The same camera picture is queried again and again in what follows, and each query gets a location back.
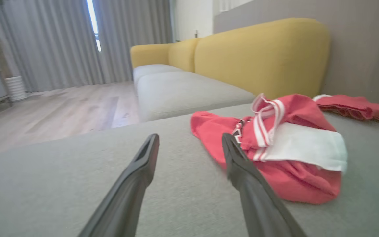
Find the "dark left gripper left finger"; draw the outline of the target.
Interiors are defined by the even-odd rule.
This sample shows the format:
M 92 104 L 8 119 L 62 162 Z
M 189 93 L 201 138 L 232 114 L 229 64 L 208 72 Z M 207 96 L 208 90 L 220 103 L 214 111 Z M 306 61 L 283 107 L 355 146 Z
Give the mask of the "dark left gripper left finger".
M 134 237 L 146 189 L 152 183 L 160 139 L 151 134 L 122 171 L 80 237 Z

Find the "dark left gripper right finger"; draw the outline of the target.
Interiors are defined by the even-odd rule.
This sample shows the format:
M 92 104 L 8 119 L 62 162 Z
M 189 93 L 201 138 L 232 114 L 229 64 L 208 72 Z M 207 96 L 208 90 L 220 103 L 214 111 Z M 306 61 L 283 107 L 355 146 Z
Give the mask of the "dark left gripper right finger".
M 296 219 L 229 133 L 222 135 L 227 177 L 238 190 L 250 237 L 305 237 Z

